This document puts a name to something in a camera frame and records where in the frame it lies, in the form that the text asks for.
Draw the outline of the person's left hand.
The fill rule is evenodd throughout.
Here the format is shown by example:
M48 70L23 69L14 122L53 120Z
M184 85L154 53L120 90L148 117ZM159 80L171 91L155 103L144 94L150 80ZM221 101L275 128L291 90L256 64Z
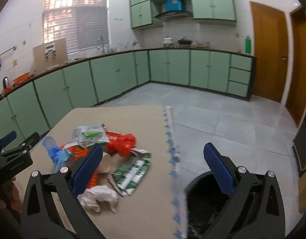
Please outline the person's left hand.
M16 212L22 211L22 201L19 196L19 190L14 184L16 177L12 177L8 182L4 184L4 191L10 201L10 207Z

